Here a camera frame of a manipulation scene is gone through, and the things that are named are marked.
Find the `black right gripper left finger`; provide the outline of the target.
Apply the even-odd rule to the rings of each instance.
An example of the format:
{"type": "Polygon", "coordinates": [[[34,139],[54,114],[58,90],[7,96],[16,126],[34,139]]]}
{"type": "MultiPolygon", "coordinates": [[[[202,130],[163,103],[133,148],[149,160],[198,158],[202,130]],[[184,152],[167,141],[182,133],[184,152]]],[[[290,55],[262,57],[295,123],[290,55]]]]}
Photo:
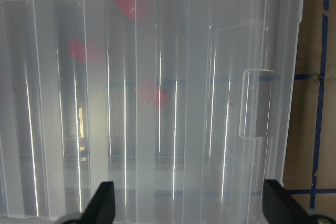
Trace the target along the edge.
{"type": "Polygon", "coordinates": [[[83,212],[59,218],[59,223],[113,223],[115,218],[114,183],[101,182],[83,212]]]}

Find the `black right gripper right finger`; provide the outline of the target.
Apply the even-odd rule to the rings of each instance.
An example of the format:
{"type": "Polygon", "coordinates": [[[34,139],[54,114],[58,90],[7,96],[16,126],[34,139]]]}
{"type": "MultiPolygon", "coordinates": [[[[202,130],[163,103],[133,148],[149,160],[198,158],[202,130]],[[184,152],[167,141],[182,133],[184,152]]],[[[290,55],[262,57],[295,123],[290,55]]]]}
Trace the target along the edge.
{"type": "Polygon", "coordinates": [[[263,215],[268,223],[335,223],[335,219],[308,213],[274,179],[265,179],[262,191],[263,215]]]}

